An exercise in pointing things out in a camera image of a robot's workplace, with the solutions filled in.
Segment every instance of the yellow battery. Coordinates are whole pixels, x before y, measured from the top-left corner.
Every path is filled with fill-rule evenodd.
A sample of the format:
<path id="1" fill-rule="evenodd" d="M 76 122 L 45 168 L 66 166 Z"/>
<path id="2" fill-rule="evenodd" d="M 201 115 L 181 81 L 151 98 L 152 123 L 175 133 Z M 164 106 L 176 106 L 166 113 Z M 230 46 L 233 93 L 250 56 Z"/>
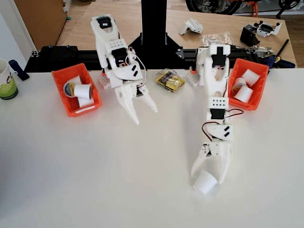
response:
<path id="1" fill-rule="evenodd" d="M 182 79 L 174 70 L 164 69 L 156 74 L 156 82 L 171 92 L 177 91 L 185 80 Z"/>

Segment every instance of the door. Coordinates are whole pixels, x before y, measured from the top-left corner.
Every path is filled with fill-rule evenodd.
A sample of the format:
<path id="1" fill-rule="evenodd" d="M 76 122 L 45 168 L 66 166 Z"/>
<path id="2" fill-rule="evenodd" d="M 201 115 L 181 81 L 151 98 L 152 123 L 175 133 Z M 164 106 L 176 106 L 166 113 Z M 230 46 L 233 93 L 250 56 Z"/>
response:
<path id="1" fill-rule="evenodd" d="M 14 0 L 37 49 L 56 45 L 67 15 L 62 0 Z"/>

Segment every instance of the wooden table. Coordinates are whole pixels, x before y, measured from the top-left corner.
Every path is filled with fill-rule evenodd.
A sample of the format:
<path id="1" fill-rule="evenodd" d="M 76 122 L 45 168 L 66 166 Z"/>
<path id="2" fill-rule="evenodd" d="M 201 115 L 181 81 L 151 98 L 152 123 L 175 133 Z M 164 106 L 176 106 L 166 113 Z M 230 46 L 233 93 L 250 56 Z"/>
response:
<path id="1" fill-rule="evenodd" d="M 76 45 L 80 50 L 95 50 L 95 37 L 93 35 L 90 21 L 93 16 L 102 14 L 111 14 L 118 25 L 122 37 L 127 44 L 134 41 L 142 31 L 141 7 L 130 4 L 111 4 L 93 2 L 87 8 L 87 11 L 79 19 L 74 29 L 61 45 Z M 277 36 L 257 37 L 261 42 L 261 46 L 272 47 L 275 53 L 279 51 L 286 39 L 289 39 L 287 27 L 284 20 L 277 19 L 261 19 L 241 16 L 228 16 L 219 14 L 196 13 L 189 11 L 167 10 L 167 32 L 169 36 L 184 48 L 197 48 L 202 46 L 201 35 L 188 32 L 180 36 L 178 31 L 183 22 L 189 18 L 196 19 L 204 27 L 204 34 L 220 33 L 229 31 L 234 41 L 240 46 L 246 46 L 241 43 L 239 38 L 242 29 L 247 24 L 254 24 L 263 20 L 270 24 L 282 22 L 283 25 Z M 284 49 L 281 57 L 287 61 L 296 64 L 294 52 L 291 42 Z"/>

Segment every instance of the plastic bag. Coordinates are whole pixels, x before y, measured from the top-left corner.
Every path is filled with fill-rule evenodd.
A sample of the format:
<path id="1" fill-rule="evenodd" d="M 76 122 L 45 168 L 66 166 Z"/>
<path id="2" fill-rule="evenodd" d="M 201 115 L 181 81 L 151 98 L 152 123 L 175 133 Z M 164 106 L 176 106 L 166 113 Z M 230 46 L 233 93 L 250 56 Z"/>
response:
<path id="1" fill-rule="evenodd" d="M 203 47 L 208 47 L 212 43 L 237 45 L 229 32 L 203 35 L 201 38 Z"/>

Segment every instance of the orange object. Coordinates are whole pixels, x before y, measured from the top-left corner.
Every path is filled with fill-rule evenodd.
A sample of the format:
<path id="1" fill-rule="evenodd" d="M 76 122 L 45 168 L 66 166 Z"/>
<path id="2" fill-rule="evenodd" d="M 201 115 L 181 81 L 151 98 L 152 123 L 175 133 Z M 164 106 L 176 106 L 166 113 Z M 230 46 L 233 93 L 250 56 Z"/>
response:
<path id="1" fill-rule="evenodd" d="M 98 90 L 83 63 L 77 64 L 75 66 L 70 66 L 65 69 L 53 71 L 52 75 L 57 86 L 60 98 L 62 100 L 63 106 L 66 109 L 66 114 L 68 116 L 78 116 L 97 109 L 102 105 Z M 80 77 L 82 84 L 92 84 L 92 98 L 94 99 L 93 104 L 89 104 L 87 106 L 79 108 L 77 97 L 69 98 L 65 95 L 63 91 L 64 84 L 68 80 L 77 76 Z"/>
<path id="2" fill-rule="evenodd" d="M 242 75 L 245 73 L 245 71 L 247 69 L 260 75 L 260 78 L 251 87 L 251 89 L 253 90 L 253 93 L 252 93 L 248 103 L 244 103 L 244 102 L 241 102 L 234 98 L 234 94 L 232 93 L 232 86 L 234 85 L 235 80 L 238 77 L 242 77 Z M 247 61 L 247 60 L 238 58 L 236 60 L 236 63 L 234 64 L 232 73 L 229 77 L 229 83 L 228 83 L 229 104 L 240 107 L 240 108 L 244 108 L 247 110 L 256 110 L 258 107 L 258 104 L 260 103 L 262 94 L 263 94 L 266 78 L 268 75 L 268 70 L 269 70 L 269 67 L 266 65 L 254 63 L 251 61 Z"/>

